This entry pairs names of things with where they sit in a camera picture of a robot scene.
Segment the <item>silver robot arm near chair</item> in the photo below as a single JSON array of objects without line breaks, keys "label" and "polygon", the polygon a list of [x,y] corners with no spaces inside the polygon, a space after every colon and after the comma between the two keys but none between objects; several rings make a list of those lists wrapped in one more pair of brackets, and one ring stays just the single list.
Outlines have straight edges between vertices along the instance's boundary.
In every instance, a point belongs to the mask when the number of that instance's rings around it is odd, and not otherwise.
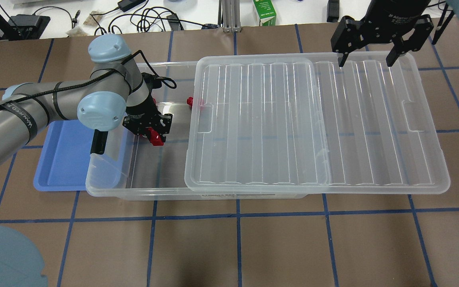
[{"label": "silver robot arm near chair", "polygon": [[[393,43],[388,67],[408,51],[419,51],[434,28],[428,0],[372,0],[357,21],[341,18],[330,46],[343,67],[349,55],[368,44]],[[162,145],[173,115],[161,113],[152,96],[163,86],[176,89],[170,77],[139,70],[134,53],[118,34],[95,38],[88,47],[95,64],[89,80],[23,83],[9,87],[0,100],[0,165],[32,141],[51,122],[79,120],[94,131],[95,154],[103,154],[109,131],[124,127],[136,136]]]}]

